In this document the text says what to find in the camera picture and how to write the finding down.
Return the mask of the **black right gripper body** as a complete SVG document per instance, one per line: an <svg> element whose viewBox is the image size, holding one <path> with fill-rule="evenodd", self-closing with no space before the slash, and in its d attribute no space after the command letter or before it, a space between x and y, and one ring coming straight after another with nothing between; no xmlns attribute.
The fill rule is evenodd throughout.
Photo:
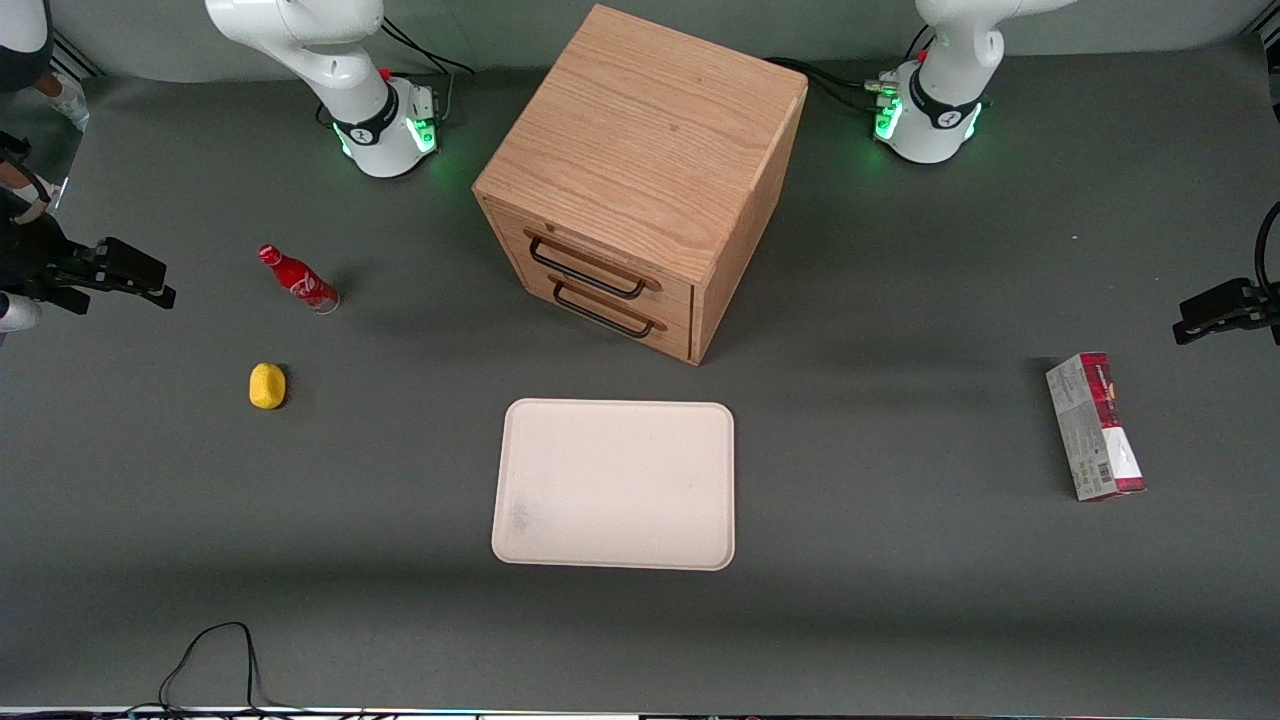
<svg viewBox="0 0 1280 720"><path fill-rule="evenodd" d="M1 200L1 290L12 293L49 293L55 288L52 263L67 250L67 237L46 211L26 223L19 219L31 204L8 190Z"/></svg>

